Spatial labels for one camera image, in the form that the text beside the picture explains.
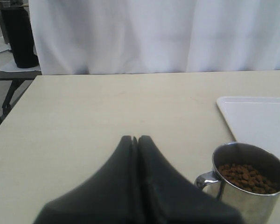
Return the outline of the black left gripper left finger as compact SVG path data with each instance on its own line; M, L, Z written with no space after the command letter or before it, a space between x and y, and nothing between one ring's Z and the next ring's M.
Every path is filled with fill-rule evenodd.
M137 158L136 138L123 136L111 157L92 177L47 203L34 223L140 223Z

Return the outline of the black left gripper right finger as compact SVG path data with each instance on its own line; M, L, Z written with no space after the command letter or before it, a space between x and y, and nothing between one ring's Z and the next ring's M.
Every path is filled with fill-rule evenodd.
M181 175L150 136L138 140L138 174L147 224L243 224L235 208Z

